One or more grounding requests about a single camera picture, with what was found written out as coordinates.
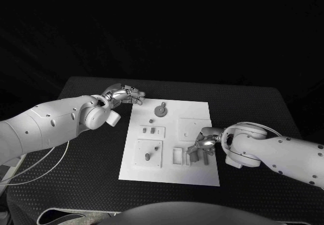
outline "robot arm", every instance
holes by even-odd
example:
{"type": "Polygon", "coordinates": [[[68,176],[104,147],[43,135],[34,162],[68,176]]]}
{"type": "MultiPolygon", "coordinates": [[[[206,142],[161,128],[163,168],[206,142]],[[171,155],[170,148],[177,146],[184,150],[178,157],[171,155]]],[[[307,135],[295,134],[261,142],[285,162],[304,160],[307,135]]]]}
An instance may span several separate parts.
{"type": "Polygon", "coordinates": [[[121,103],[141,105],[144,96],[135,88],[115,84],[102,95],[42,103],[0,121],[0,165],[29,152],[59,146],[105,122],[115,126],[119,115],[111,109],[121,103]]]}
{"type": "Polygon", "coordinates": [[[322,145],[285,136],[269,139],[266,136],[263,128],[246,123],[236,124],[225,130],[206,127],[187,153],[194,154],[197,149],[203,149],[204,152],[214,151],[210,146],[219,142],[229,165],[236,168],[242,168],[243,165],[256,167],[263,162],[274,172],[324,188],[322,145]]]}

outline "black table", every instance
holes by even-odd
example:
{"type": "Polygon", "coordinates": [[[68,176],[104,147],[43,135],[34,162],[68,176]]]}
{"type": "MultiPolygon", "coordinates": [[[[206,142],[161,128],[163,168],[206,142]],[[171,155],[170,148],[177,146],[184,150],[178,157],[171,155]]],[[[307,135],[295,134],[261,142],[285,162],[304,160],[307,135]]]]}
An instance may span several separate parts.
{"type": "MultiPolygon", "coordinates": [[[[217,128],[249,121],[269,126],[285,136],[301,137],[275,88],[72,77],[59,99],[101,94],[115,83],[145,91],[147,98],[209,102],[210,119],[217,128]]],[[[122,212],[167,201],[220,204],[276,221],[324,223],[324,191],[274,173],[263,164],[242,169],[229,166],[220,146],[216,148],[220,187],[118,180],[131,105],[122,104],[115,111],[121,114],[117,126],[105,124],[83,132],[70,141],[58,168],[36,182],[9,187],[7,201],[16,225],[34,224],[40,213],[52,207],[122,212]]],[[[59,146],[45,163],[13,182],[43,174],[59,160],[65,146],[59,146]]],[[[27,154],[20,171],[46,152],[27,154]]]]}

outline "black background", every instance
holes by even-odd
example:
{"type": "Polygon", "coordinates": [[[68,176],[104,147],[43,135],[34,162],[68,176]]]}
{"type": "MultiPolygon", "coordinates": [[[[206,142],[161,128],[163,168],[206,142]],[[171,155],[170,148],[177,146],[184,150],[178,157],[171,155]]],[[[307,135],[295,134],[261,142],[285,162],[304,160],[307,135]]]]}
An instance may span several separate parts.
{"type": "Polygon", "coordinates": [[[0,10],[0,120],[56,100],[73,75],[255,85],[279,90],[302,137],[322,142],[322,2],[0,10]]]}

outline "white wire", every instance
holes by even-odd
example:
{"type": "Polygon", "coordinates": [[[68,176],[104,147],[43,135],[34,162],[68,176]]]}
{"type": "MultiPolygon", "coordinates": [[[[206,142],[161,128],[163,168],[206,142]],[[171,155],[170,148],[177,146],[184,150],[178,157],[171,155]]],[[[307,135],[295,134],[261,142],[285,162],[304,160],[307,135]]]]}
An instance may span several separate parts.
{"type": "Polygon", "coordinates": [[[66,154],[66,151],[68,151],[68,147],[69,147],[69,142],[68,142],[68,145],[66,145],[66,149],[65,149],[65,153],[63,153],[63,155],[62,155],[62,157],[60,157],[60,159],[59,159],[59,161],[58,161],[58,163],[55,164],[55,166],[52,167],[52,169],[42,175],[42,176],[39,176],[37,178],[34,178],[33,180],[30,180],[30,181],[27,181],[27,182],[23,182],[23,183],[19,183],[19,184],[0,184],[0,186],[1,185],[9,185],[9,186],[11,186],[11,185],[20,185],[20,184],[26,184],[26,183],[30,183],[30,182],[33,182],[33,181],[36,181],[37,179],[40,179],[55,168],[56,168],[56,166],[59,165],[59,163],[60,163],[60,161],[62,161],[62,159],[63,159],[63,157],[65,157],[65,154],[66,154]]]}
{"type": "Polygon", "coordinates": [[[281,134],[279,134],[279,132],[276,132],[274,129],[271,129],[268,126],[265,126],[265,125],[262,125],[262,124],[258,124],[258,123],[250,123],[250,122],[240,122],[240,123],[238,123],[238,124],[250,124],[250,125],[255,125],[255,126],[259,126],[261,128],[265,128],[266,130],[269,130],[271,132],[274,132],[278,136],[282,136],[281,134]]]}
{"type": "Polygon", "coordinates": [[[45,157],[24,170],[22,171],[19,174],[16,174],[14,176],[9,177],[7,179],[1,180],[1,182],[6,182],[7,180],[11,180],[14,177],[20,176],[22,174],[24,174],[42,161],[43,159],[49,156],[50,152],[55,150],[55,147],[50,149],[50,151],[47,152],[47,154],[45,155],[45,157]]]}

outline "robotic hand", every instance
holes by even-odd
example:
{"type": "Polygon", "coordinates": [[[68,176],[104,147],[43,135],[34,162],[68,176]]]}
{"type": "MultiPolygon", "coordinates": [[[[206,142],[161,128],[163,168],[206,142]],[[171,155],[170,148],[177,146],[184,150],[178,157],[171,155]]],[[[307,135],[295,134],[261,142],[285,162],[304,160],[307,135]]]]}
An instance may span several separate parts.
{"type": "Polygon", "coordinates": [[[119,115],[111,110],[121,103],[142,104],[145,93],[114,84],[101,95],[65,98],[36,105],[0,121],[0,165],[29,152],[59,146],[106,122],[115,126],[119,115]]]}
{"type": "Polygon", "coordinates": [[[274,172],[324,188],[322,145],[285,137],[261,124],[242,122],[225,130],[213,127],[202,129],[194,146],[186,151],[190,162],[199,161],[199,149],[204,151],[204,157],[213,155],[216,143],[222,143],[226,163],[233,167],[258,167],[263,162],[274,172]],[[266,138],[266,130],[278,137],[266,138]]]}

